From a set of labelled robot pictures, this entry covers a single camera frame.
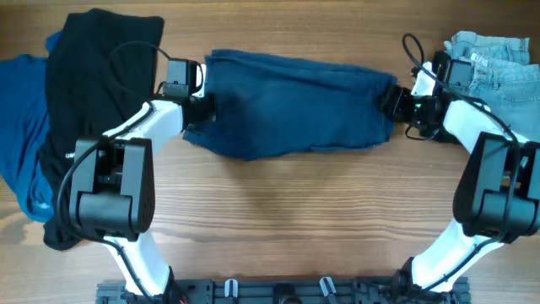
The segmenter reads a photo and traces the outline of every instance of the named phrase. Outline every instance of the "navy blue cloth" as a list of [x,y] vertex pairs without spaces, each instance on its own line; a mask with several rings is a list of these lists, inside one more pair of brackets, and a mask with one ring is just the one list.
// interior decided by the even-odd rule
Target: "navy blue cloth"
[[206,92],[217,121],[184,139],[217,154],[256,160],[297,151],[368,149],[390,139],[393,123],[376,106],[387,73],[233,50],[206,56]]
[[[50,52],[60,33],[50,36]],[[20,55],[0,62],[0,174],[32,220],[53,216],[53,192],[38,151],[49,131],[45,101],[46,58]]]

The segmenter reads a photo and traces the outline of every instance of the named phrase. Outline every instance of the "folded black clothing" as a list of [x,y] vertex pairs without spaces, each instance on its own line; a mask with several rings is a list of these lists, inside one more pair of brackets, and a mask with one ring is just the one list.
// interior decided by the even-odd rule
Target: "folded black clothing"
[[377,109],[387,73],[233,50],[206,56],[207,93],[216,122],[184,139],[244,160],[296,151],[368,149],[390,139],[393,123]]
[[[164,20],[133,17],[91,9],[69,14],[46,67],[46,103],[51,130],[39,153],[41,169],[54,191],[73,159],[77,139],[101,135],[124,123],[144,102],[129,95],[111,81],[118,81],[141,96],[154,89],[155,49],[129,45],[111,51],[127,41],[145,41],[158,46]],[[74,246],[78,240],[58,226],[56,218],[45,224],[44,242],[57,250]]]

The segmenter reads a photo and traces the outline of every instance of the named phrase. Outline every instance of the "dark blue garment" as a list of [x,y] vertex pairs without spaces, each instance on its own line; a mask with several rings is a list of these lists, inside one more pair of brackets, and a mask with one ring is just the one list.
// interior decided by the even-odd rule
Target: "dark blue garment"
[[393,123],[376,106],[396,78],[368,68],[214,50],[206,92],[217,120],[184,139],[244,160],[297,151],[368,149],[390,139]]
[[[47,39],[49,52],[60,33]],[[0,62],[0,174],[32,220],[53,216],[53,192],[38,151],[49,131],[45,101],[46,58],[21,55]]]

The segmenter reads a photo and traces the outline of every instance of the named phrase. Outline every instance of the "light blue jeans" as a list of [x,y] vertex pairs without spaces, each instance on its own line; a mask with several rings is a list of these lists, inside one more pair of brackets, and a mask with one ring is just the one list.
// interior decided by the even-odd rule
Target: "light blue jeans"
[[529,38],[486,37],[470,31],[460,31],[445,41],[446,52],[452,59],[470,57],[473,53],[487,55],[520,64],[529,64]]
[[513,131],[540,142],[540,66],[492,68],[474,65],[468,94],[486,101]]

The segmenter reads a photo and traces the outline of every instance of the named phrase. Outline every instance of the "wood grain tabletop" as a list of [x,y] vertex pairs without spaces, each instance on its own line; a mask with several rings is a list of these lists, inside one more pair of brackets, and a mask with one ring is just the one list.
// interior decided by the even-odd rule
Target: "wood grain tabletop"
[[[0,59],[47,56],[45,38],[67,15],[94,7],[163,17],[161,46],[174,57],[265,52],[375,68],[409,87],[406,32],[428,58],[459,30],[531,37],[533,60],[540,52],[540,4],[532,0],[46,2],[0,0]],[[468,158],[458,145],[407,140],[403,129],[368,151],[252,162],[174,138],[154,158],[159,249],[181,279],[391,275],[449,223]],[[42,224],[0,182],[1,303],[93,303],[96,284],[122,278],[101,245],[55,252],[42,237]],[[539,303],[539,252],[532,236],[476,263],[467,272],[473,302]]]

